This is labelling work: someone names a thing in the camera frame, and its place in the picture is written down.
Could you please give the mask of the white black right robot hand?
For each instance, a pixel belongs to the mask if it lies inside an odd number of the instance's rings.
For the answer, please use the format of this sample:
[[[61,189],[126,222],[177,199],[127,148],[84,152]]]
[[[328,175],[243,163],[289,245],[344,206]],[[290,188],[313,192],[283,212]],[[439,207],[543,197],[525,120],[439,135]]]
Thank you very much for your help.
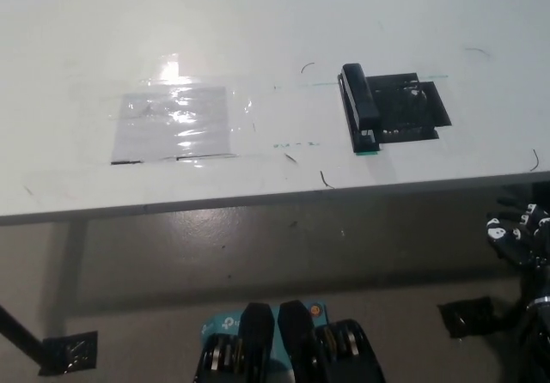
[[[549,212],[515,198],[498,203],[511,209],[487,214],[486,236],[498,257],[519,270],[549,265]]]

